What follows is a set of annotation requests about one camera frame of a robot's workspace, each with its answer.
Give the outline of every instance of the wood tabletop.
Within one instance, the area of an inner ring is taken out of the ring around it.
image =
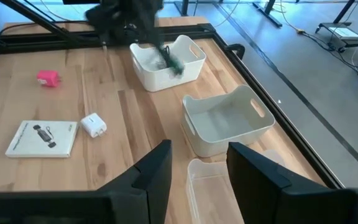
[[[160,26],[205,23],[203,17],[160,19]],[[89,29],[84,24],[64,25]],[[10,34],[45,32],[18,27]],[[186,168],[196,158],[181,126],[185,95],[205,98],[246,83],[213,40],[195,41],[207,59],[196,81],[150,93],[133,68],[128,47],[58,50],[0,55],[0,191],[97,189],[123,173],[163,139],[173,143],[173,175],[166,223],[191,223]],[[58,88],[41,87],[39,70],[56,70]],[[25,119],[79,121],[97,113],[108,131],[92,139],[79,129],[68,159],[10,159],[5,151]],[[249,145],[257,152],[276,150],[290,170],[322,184],[321,179],[279,124]],[[225,155],[203,159],[223,161]]]

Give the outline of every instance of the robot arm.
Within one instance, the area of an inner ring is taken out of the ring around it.
[[[110,41],[132,43],[138,38],[131,39],[127,34],[135,32],[158,50],[167,67],[175,74],[182,74],[183,64],[163,49],[163,42],[154,26],[155,15],[162,8],[162,0],[106,0],[88,10],[85,16],[102,37],[103,45],[109,45]]]

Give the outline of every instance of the booklet cover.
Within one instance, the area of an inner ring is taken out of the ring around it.
[[[75,121],[23,121],[7,157],[69,157],[78,124]]]

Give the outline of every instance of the plastic bin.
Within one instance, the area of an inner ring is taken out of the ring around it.
[[[262,155],[284,166],[276,151],[269,149]],[[193,224],[244,223],[226,162],[205,163],[193,159],[187,167],[186,193]]]
[[[171,68],[159,69],[165,61],[154,47],[142,49],[131,44],[134,70],[147,91],[159,91],[196,80],[206,59],[206,54],[186,35],[180,35],[168,44],[171,55],[183,62],[182,75],[175,75]]]
[[[252,144],[275,123],[271,112],[245,85],[200,100],[186,95],[183,108],[183,129],[200,157],[226,152],[229,141]]]

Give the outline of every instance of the gray floor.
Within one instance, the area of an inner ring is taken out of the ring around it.
[[[313,34],[320,22],[331,22],[344,6],[344,3],[283,3],[288,21],[298,28]],[[48,4],[55,13],[68,19],[82,19],[83,12],[91,6],[59,6]],[[219,24],[224,16],[213,4],[199,4],[197,16],[205,16],[212,24]],[[221,8],[230,12],[234,4],[222,4]],[[192,14],[194,4],[189,6]],[[5,22],[28,21],[0,4],[0,29]],[[283,24],[283,16],[272,13]],[[166,4],[160,17],[179,16],[173,4]],[[258,13],[251,4],[238,5],[233,20],[217,28],[219,34],[229,44],[240,43],[246,47],[243,62],[257,77],[300,133],[308,140],[315,151],[337,175],[346,187],[358,187],[358,162],[348,150],[329,132],[321,119],[300,100],[277,73],[271,69],[257,50],[254,50],[244,33],[252,38],[260,50],[274,63],[284,76],[293,83],[310,105],[358,152],[358,76],[328,52],[306,37],[300,36],[288,25],[281,29],[273,26]],[[351,29],[358,33],[358,6],[349,21]],[[321,29],[317,37],[328,41],[331,34]],[[343,57],[350,61],[355,49],[348,49]],[[354,57],[358,62],[358,50]]]

